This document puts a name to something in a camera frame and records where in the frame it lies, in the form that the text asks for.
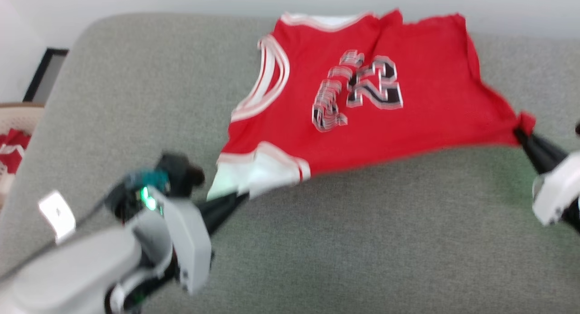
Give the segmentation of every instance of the white tag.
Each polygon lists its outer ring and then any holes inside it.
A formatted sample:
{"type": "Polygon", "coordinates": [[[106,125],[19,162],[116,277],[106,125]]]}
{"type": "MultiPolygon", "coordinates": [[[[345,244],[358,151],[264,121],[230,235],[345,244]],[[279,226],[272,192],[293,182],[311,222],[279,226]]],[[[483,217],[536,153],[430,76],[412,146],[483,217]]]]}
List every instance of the white tag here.
{"type": "Polygon", "coordinates": [[[38,208],[52,226],[56,234],[57,244],[74,233],[77,221],[63,196],[57,190],[38,201],[38,208]]]}

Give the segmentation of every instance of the basketball jersey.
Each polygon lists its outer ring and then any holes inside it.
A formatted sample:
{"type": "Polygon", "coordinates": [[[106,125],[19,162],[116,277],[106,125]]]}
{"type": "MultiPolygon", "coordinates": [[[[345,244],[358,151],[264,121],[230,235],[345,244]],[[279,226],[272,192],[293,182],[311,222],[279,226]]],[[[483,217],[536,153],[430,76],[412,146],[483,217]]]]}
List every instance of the basketball jersey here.
{"type": "Polygon", "coordinates": [[[481,81],[460,15],[402,24],[285,14],[232,112],[208,198],[255,197],[313,175],[458,145],[518,145],[533,127],[481,81]]]}

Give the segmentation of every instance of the black frame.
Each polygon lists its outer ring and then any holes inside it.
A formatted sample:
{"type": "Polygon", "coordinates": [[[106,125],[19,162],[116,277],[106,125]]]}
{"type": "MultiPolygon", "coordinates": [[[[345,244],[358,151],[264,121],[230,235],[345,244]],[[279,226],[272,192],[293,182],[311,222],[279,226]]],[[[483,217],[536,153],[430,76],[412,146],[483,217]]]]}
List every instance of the black frame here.
{"type": "Polygon", "coordinates": [[[38,87],[40,86],[40,82],[42,81],[42,77],[46,73],[46,69],[50,64],[50,60],[54,56],[66,56],[68,54],[68,49],[54,49],[48,48],[46,52],[44,52],[44,56],[42,56],[42,60],[38,65],[38,69],[34,74],[33,80],[30,82],[29,88],[24,95],[23,102],[31,102],[38,91],[38,87]]]}

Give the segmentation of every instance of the laundry basket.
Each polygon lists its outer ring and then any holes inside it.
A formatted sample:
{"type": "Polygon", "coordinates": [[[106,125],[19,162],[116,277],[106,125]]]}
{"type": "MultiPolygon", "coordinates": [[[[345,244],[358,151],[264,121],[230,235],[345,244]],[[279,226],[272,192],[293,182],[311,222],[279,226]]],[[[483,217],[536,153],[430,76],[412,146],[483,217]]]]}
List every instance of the laundry basket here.
{"type": "MultiPolygon", "coordinates": [[[[0,103],[0,134],[8,134],[11,128],[32,134],[43,112],[44,106],[33,103],[0,103]]],[[[6,167],[0,166],[0,209],[13,180],[6,167]]]]}

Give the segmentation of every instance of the gray fabric surface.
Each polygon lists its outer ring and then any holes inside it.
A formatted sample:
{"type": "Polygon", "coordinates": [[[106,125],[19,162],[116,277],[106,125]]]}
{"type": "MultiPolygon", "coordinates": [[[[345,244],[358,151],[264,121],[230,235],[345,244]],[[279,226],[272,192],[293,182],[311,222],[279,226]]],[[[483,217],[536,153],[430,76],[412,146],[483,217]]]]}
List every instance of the gray fabric surface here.
{"type": "MultiPolygon", "coordinates": [[[[211,181],[273,23],[137,14],[90,27],[0,215],[0,271],[51,239],[36,210],[50,190],[81,217],[162,150],[187,153],[211,181]]],[[[487,82],[535,113],[538,132],[578,149],[580,43],[473,37],[487,82]]],[[[534,176],[518,149],[459,149],[273,191],[215,236],[200,295],[170,285],[145,313],[577,313],[580,238],[535,219],[534,176]]],[[[103,211],[79,235],[113,224],[103,211]]]]}

